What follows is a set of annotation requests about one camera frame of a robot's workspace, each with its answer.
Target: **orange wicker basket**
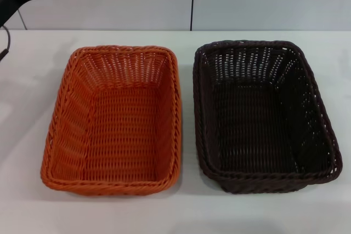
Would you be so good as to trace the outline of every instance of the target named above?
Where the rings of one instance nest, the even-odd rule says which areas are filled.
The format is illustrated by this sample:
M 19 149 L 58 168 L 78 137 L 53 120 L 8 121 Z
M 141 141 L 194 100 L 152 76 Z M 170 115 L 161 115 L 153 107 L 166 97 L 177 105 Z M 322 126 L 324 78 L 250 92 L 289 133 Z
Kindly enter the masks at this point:
M 58 91 L 43 182 L 88 196 L 171 187 L 180 172 L 180 108 L 177 59 L 169 49 L 78 49 Z

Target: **dark brown wicker basket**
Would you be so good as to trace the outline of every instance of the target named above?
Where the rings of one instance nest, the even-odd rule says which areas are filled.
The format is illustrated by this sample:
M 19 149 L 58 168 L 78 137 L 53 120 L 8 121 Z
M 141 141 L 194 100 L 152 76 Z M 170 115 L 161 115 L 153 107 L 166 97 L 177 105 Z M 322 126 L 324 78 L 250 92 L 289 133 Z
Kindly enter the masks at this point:
M 340 175 L 318 86 L 293 43 L 204 45 L 193 79 L 200 167 L 224 191 L 291 192 Z

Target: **basket rim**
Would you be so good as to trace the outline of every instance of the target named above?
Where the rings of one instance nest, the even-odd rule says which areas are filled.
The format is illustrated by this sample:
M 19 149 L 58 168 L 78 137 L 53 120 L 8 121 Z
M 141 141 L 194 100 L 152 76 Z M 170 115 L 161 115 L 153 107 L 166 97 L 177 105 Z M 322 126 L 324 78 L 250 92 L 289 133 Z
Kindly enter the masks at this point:
M 302 63 L 302 67 L 304 70 L 304 74 L 307 77 L 307 81 L 309 82 L 309 89 L 312 95 L 316 95 L 318 98 L 320 98 L 320 101 L 317 102 L 316 97 L 312 96 L 313 102 L 315 109 L 317 110 L 318 113 L 318 122 L 319 125 L 321 126 L 321 130 L 324 133 L 324 137 L 327 139 L 327 143 L 329 145 L 329 148 L 331 149 L 331 159 L 335 159 L 336 161 L 331 162 L 331 165 L 328 169 L 317 172 L 317 173 L 245 173 L 245 172 L 229 172 L 229 171 L 224 171 L 220 170 L 218 167 L 213 165 L 211 162 L 210 155 L 208 153 L 208 145 L 206 139 L 203 137 L 205 134 L 203 123 L 205 120 L 205 114 L 202 110 L 202 100 L 201 100 L 201 82 L 199 81 L 200 78 L 202 77 L 201 74 L 201 64 L 202 64 L 202 55 L 203 54 L 208 54 L 210 52 L 216 52 L 220 49 L 228 49 L 228 48 L 256 48 L 256 47 L 267 47 L 267 48 L 289 48 L 292 49 L 300 59 L 300 62 Z M 235 180 L 235 181 L 281 181 L 281 180 L 287 180 L 291 181 L 294 180 L 296 183 L 306 183 L 306 184 L 320 184 L 324 182 L 329 182 L 332 181 L 340 175 L 342 171 L 342 158 L 341 154 L 339 151 L 337 139 L 335 137 L 334 131 L 331 127 L 331 123 L 329 120 L 329 117 L 326 113 L 326 109 L 324 106 L 324 103 L 322 101 L 322 98 L 320 96 L 320 92 L 318 89 L 318 85 L 315 81 L 313 72 L 304 56 L 304 53 L 302 50 L 296 46 L 294 43 L 289 42 L 289 41 L 247 41 L 247 40 L 239 40 L 239 41 L 231 41 L 231 40 L 226 40 L 226 41 L 217 41 L 217 42 L 212 42 L 209 44 L 205 44 L 201 47 L 199 47 L 195 53 L 195 62 L 194 62 L 194 69 L 193 69 L 193 81 L 194 81 L 194 100 L 197 101 L 197 105 L 199 109 L 195 109 L 195 117 L 197 117 L 197 122 L 195 122 L 196 125 L 196 132 L 200 133 L 199 136 L 196 137 L 196 140 L 199 140 L 199 143 L 196 142 L 196 147 L 198 150 L 198 156 L 199 158 L 202 158 L 204 162 L 200 162 L 201 165 L 205 165 L 206 167 L 202 168 L 204 173 L 211 179 L 217 180 L 217 181 L 228 181 L 228 180 Z M 324 121 L 326 125 L 329 128 L 329 131 L 331 133 L 331 136 L 328 135 L 326 128 L 322 124 L 322 116 L 323 114 Z
M 173 101 L 177 102 L 177 105 L 173 103 L 172 105 L 172 115 L 173 122 L 171 131 L 174 131 L 173 135 L 173 144 L 170 146 L 172 154 L 171 160 L 169 163 L 169 171 L 168 174 L 159 181 L 92 181 L 92 180 L 63 180 L 58 179 L 52 176 L 52 159 L 51 153 L 53 148 L 55 147 L 54 140 L 57 137 L 59 127 L 59 117 L 62 113 L 62 110 L 65 106 L 60 102 L 66 97 L 68 84 L 72 75 L 75 71 L 75 68 L 78 66 L 78 63 L 81 61 L 81 57 L 84 56 L 84 52 L 96 52 L 96 53 L 128 53 L 128 54 L 140 54 L 142 52 L 157 52 L 163 53 L 165 57 L 169 60 L 170 65 L 170 73 L 171 73 L 171 87 L 172 87 L 172 95 Z M 180 83 L 179 83 L 179 74 L 178 74 L 178 65 L 177 65 L 177 57 L 175 54 L 168 48 L 159 47 L 154 45 L 149 46 L 122 46 L 122 45 L 100 45 L 96 47 L 82 47 L 75 50 L 69 58 L 67 63 L 65 72 L 63 74 L 60 88 L 58 91 L 58 96 L 55 103 L 55 109 L 52 115 L 52 120 L 49 125 L 49 131 L 46 138 L 46 146 L 44 151 L 44 157 L 41 167 L 41 178 L 44 184 L 52 189 L 63 190 L 63 191 L 71 191 L 80 193 L 80 190 L 83 190 L 86 186 L 94 186 L 94 192 L 106 191 L 106 189 L 114 187 L 116 194 L 118 192 L 128 192 L 122 191 L 124 188 L 128 188 L 130 192 L 138 192 L 140 187 L 143 188 L 142 192 L 148 193 L 156 193 L 162 190 L 165 190 L 172 185 L 174 185 L 180 174 L 180 159 L 181 159 L 181 123 L 182 123 L 182 104 L 181 95 L 180 95 Z

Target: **basket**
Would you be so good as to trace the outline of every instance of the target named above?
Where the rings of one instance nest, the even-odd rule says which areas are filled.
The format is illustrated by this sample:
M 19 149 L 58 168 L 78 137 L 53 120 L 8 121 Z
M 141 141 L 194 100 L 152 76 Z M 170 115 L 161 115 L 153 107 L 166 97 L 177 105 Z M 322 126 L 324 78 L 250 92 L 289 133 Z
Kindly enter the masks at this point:
M 318 86 L 293 43 L 204 45 L 193 80 L 200 167 L 224 191 L 291 192 L 340 175 Z
M 75 51 L 64 72 L 41 168 L 50 188 L 148 195 L 180 172 L 176 56 L 162 47 Z

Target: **white table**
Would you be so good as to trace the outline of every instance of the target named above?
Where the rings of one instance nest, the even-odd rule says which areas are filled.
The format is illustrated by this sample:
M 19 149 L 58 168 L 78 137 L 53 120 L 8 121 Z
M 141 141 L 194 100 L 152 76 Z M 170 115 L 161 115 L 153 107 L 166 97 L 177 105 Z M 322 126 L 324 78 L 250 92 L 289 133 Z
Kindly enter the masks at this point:
M 11 31 L 0 62 L 0 233 L 351 233 L 351 32 Z M 195 50 L 224 39 L 288 40 L 305 52 L 335 130 L 344 169 L 331 183 L 287 194 L 231 195 L 202 175 L 195 148 Z M 7 36 L 0 31 L 0 49 Z M 39 170 L 70 54 L 103 44 L 160 45 L 178 58 L 183 99 L 182 175 L 147 197 L 54 191 Z

